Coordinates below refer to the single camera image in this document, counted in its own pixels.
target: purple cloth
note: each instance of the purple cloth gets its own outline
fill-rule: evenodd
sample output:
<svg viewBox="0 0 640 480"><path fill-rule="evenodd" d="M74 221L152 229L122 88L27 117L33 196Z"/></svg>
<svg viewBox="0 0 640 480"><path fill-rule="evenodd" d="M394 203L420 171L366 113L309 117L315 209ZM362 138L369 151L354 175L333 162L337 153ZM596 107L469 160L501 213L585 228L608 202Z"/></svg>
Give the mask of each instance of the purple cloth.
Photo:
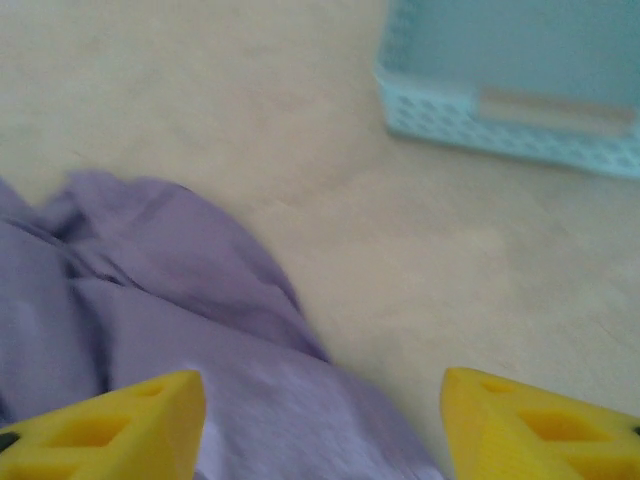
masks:
<svg viewBox="0 0 640 480"><path fill-rule="evenodd" d="M0 216L6 421L197 369L198 479L442 478L390 403L331 365L269 254L189 190L82 172L36 211L0 183Z"/></svg>

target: beige floor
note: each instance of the beige floor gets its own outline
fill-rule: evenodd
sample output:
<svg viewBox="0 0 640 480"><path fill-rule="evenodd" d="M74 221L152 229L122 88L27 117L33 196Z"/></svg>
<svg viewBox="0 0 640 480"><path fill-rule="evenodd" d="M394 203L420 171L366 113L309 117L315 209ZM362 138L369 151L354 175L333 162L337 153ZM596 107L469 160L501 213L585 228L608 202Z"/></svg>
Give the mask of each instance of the beige floor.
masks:
<svg viewBox="0 0 640 480"><path fill-rule="evenodd" d="M219 202L445 468L451 365L640 414L640 183L387 136L382 0L0 12L0 173L34 201L101 167Z"/></svg>

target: light blue basket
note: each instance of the light blue basket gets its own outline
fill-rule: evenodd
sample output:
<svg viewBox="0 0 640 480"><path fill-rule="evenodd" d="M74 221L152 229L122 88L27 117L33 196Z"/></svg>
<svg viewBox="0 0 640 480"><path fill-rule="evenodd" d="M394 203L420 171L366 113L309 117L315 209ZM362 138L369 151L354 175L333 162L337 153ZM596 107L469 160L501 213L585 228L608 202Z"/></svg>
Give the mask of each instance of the light blue basket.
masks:
<svg viewBox="0 0 640 480"><path fill-rule="evenodd" d="M392 132L640 178L640 0L396 0Z"/></svg>

